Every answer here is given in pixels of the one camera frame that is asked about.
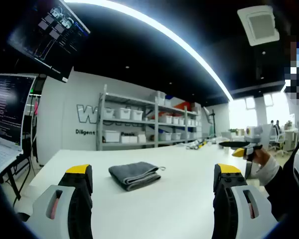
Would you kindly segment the person's right hand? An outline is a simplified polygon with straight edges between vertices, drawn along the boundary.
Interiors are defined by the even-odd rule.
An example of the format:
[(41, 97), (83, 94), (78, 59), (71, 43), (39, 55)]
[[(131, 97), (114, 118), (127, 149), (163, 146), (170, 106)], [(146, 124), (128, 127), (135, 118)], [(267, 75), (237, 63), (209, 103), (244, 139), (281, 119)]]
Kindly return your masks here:
[(254, 151), (253, 162), (260, 165), (260, 167), (264, 167), (269, 161), (270, 157), (271, 155), (263, 148), (256, 149)]

